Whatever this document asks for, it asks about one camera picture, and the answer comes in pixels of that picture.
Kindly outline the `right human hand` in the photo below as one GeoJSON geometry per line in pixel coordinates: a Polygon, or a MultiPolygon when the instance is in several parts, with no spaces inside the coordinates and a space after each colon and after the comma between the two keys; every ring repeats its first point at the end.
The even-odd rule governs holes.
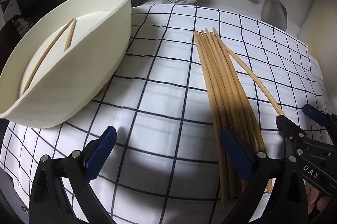
{"type": "Polygon", "coordinates": [[[331,200],[330,196],[321,196],[318,189],[313,187],[307,181],[304,183],[307,195],[308,214],[310,215],[315,209],[322,212],[331,200]]]}

